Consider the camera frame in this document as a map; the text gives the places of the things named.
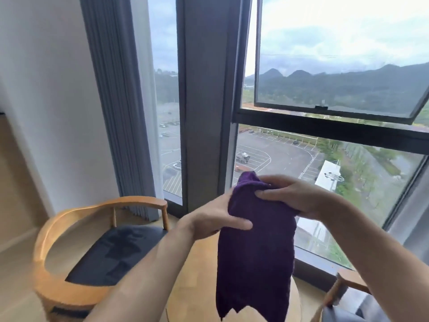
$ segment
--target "floor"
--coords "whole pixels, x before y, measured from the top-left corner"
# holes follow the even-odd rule
[[[170,225],[177,219],[170,216]],[[139,217],[118,213],[118,224],[143,224]],[[89,247],[109,228],[109,216],[99,213],[72,229],[52,247],[46,266],[52,273],[64,277],[78,262]],[[42,306],[31,289],[31,256],[35,237],[0,253],[0,321],[1,322],[45,322]],[[302,322],[310,321],[321,303],[324,292],[295,279],[302,307]]]

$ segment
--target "person's left hand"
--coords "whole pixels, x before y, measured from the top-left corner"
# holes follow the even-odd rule
[[[178,222],[179,226],[189,227],[193,239],[202,239],[216,234],[222,227],[231,227],[247,231],[252,229],[250,220],[231,216],[228,202],[232,191],[217,197],[195,211],[185,215]]]

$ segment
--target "window pane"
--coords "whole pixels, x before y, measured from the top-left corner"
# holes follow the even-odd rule
[[[423,156],[240,125],[233,184],[243,171],[286,174],[342,195],[382,226]],[[350,262],[320,222],[300,218],[295,245]]]
[[[182,196],[176,0],[148,0],[164,190]]]
[[[263,0],[258,102],[409,117],[429,85],[428,5]]]

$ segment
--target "chair seat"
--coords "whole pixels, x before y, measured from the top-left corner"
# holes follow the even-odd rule
[[[365,320],[342,308],[332,306],[323,308],[321,322],[365,322]]]
[[[80,259],[66,281],[87,286],[114,286],[167,233],[157,226],[123,225],[105,232]],[[88,311],[54,307],[53,313],[85,318]]]

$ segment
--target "curtain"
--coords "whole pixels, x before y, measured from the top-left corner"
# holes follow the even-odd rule
[[[429,265],[429,165],[423,164],[421,176],[410,189],[389,233],[419,259]],[[357,312],[368,322],[390,322],[374,297],[368,295]]]
[[[146,53],[138,54],[150,60],[140,61],[145,68],[139,68],[131,1],[80,2],[119,193],[164,198],[154,84],[142,95],[139,75],[144,71],[154,80],[150,34],[143,36],[149,45]],[[149,221],[159,218],[158,210],[152,208],[130,209]]]

